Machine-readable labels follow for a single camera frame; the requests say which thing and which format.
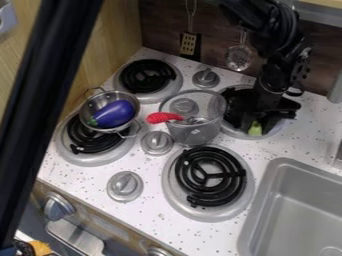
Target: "pot handle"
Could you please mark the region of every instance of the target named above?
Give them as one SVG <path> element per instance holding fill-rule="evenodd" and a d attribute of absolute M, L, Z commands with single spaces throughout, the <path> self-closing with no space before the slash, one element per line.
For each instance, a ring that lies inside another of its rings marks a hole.
<path fill-rule="evenodd" d="M 84 92 L 84 94 L 83 94 L 83 97 L 85 98 L 85 100 L 88 100 L 88 99 L 89 99 L 89 98 L 87 97 L 87 93 L 90 92 L 90 91 L 95 91 L 95 90 L 101 90 L 102 92 L 106 92 L 105 89 L 103 89 L 102 87 L 99 87 L 99 86 L 89 88 L 89 89 L 87 89 L 87 90 Z"/>
<path fill-rule="evenodd" d="M 135 126 L 135 131 L 132 135 L 122 135 L 120 132 L 117 132 L 117 134 L 122 138 L 122 139 L 128 139 L 128 138 L 135 138 L 137 137 L 138 133 L 140 132 L 141 130 L 141 125 L 140 123 L 134 119 L 133 121 L 135 123 L 135 125 L 132 125 L 132 127 Z"/>

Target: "sink basin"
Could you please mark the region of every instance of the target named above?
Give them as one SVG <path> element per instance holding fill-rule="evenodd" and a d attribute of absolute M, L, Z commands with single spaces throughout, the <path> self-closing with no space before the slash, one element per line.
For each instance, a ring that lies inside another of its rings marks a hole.
<path fill-rule="evenodd" d="M 241 256 L 342 256 L 342 178 L 270 162 L 238 239 Z"/>

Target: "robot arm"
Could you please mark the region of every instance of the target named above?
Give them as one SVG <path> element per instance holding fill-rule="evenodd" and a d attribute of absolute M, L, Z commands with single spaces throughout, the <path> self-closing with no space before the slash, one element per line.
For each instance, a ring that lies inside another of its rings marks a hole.
<path fill-rule="evenodd" d="M 283 3 L 273 0 L 219 1 L 224 16 L 232 25 L 247 29 L 251 45 L 259 56 L 267 58 L 252 92 L 246 92 L 248 96 L 242 96 L 243 93 L 237 96 L 234 91 L 227 90 L 224 96 L 232 102 L 227 116 L 234 116 L 234 120 L 238 120 L 235 128 L 244 132 L 254 121 L 262 122 L 263 127 L 267 127 L 263 132 L 267 133 L 280 119 L 295 118 L 300 104 L 283 98 L 283 94 L 300 96 L 304 93 L 301 80 L 309 72 L 312 44 L 298 28 L 298 13 Z M 300 92 L 290 92 L 290 88 Z M 238 115 L 234 112 L 237 105 Z"/>

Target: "white countertop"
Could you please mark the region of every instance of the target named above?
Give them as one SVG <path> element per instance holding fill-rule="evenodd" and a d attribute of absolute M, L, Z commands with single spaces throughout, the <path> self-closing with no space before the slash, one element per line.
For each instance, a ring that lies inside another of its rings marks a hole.
<path fill-rule="evenodd" d="M 140 58 L 163 59 L 177 66 L 184 76 L 182 90 L 197 88 L 192 84 L 192 75 L 207 67 L 147 48 L 142 48 L 130 61 Z M 213 71 L 221 78 L 215 91 L 254 81 L 251 77 L 220 68 L 213 68 Z M 111 80 L 112 77 L 104 84 L 108 89 L 112 88 Z M 285 130 L 273 137 L 246 141 L 221 133 L 214 141 L 246 160 L 252 168 L 256 188 L 268 162 L 278 157 L 292 158 L 342 175 L 342 170 L 332 167 L 342 139 L 342 105 L 334 105 L 325 97 L 308 92 L 294 100 L 302 104 L 297 120 L 291 120 Z M 142 105 L 138 120 L 143 121 L 147 114 L 157 111 L 158 106 L 159 104 Z M 164 198 L 161 173 L 168 156 L 180 147 L 175 146 L 169 154 L 162 157 L 146 155 L 140 147 L 140 138 L 147 131 L 167 131 L 167 128 L 165 124 L 142 125 L 133 149 L 120 160 L 100 167 L 79 167 L 66 162 L 56 152 L 52 140 L 39 172 L 39 179 L 187 255 L 238 255 L 237 238 L 248 209 L 232 220 L 213 224 L 193 221 L 176 212 Z M 145 183 L 144 191 L 133 202 L 117 203 L 108 197 L 106 185 L 114 174 L 128 170 L 141 176 Z"/>

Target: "green object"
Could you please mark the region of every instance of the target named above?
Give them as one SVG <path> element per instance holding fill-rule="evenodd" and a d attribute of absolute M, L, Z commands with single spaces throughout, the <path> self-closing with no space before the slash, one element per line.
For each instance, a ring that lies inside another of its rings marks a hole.
<path fill-rule="evenodd" d="M 254 121 L 251 127 L 248 130 L 248 135 L 250 136 L 261 136 L 262 135 L 262 127 L 258 121 Z"/>
<path fill-rule="evenodd" d="M 93 126 L 93 127 L 97 127 L 98 126 L 98 123 L 97 121 L 94 119 L 94 118 L 91 118 L 87 124 L 89 124 L 90 126 Z"/>

